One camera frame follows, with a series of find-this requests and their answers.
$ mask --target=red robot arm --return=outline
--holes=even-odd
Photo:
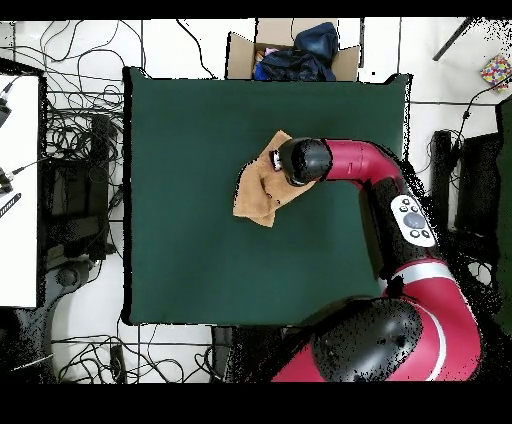
[[[481,356],[476,320],[438,250],[428,217],[409,192],[395,161],[368,142],[308,138],[289,140],[271,152],[271,159],[274,169],[284,171],[293,185],[343,180],[358,186],[365,237],[382,289],[380,303],[344,318],[338,328],[316,337],[273,381],[469,379]],[[383,306],[397,281],[400,296]],[[365,316],[371,317],[366,321],[376,321],[370,325],[364,322]],[[384,346],[388,333],[396,342],[403,322],[417,331],[406,334],[407,326],[403,327],[403,340],[389,350]],[[360,334],[344,333],[351,326]],[[348,340],[347,334],[353,334],[354,340]],[[375,347],[379,340],[384,347]],[[351,358],[350,352],[358,349],[359,355]],[[333,359],[336,351],[340,357]]]

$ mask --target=cardboard box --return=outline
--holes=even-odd
[[[226,79],[253,79],[254,57],[265,48],[293,46],[298,33],[324,22],[332,22],[338,29],[338,18],[257,18],[254,42],[234,32],[228,36]],[[359,65],[359,46],[338,51],[332,62],[336,81],[356,81]]]

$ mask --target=button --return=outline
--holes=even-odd
[[[409,212],[404,216],[404,224],[409,228],[421,230],[422,228],[425,228],[426,222],[425,218],[423,218],[421,215]]]

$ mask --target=white table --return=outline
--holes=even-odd
[[[0,75],[0,90],[13,78]],[[9,91],[11,114],[0,128],[0,167],[7,173],[38,159],[38,84],[36,76],[25,76]],[[17,193],[22,197],[0,218],[0,306],[31,308],[37,306],[37,165],[15,176],[12,186],[0,207]]]

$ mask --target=green table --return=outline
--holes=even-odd
[[[278,130],[371,140],[400,156],[409,75],[385,84],[152,80],[130,68],[125,84],[132,271],[123,315],[132,324],[296,324],[344,297],[379,294],[354,186],[317,184],[279,209],[271,229],[233,217],[233,195],[242,166]]]

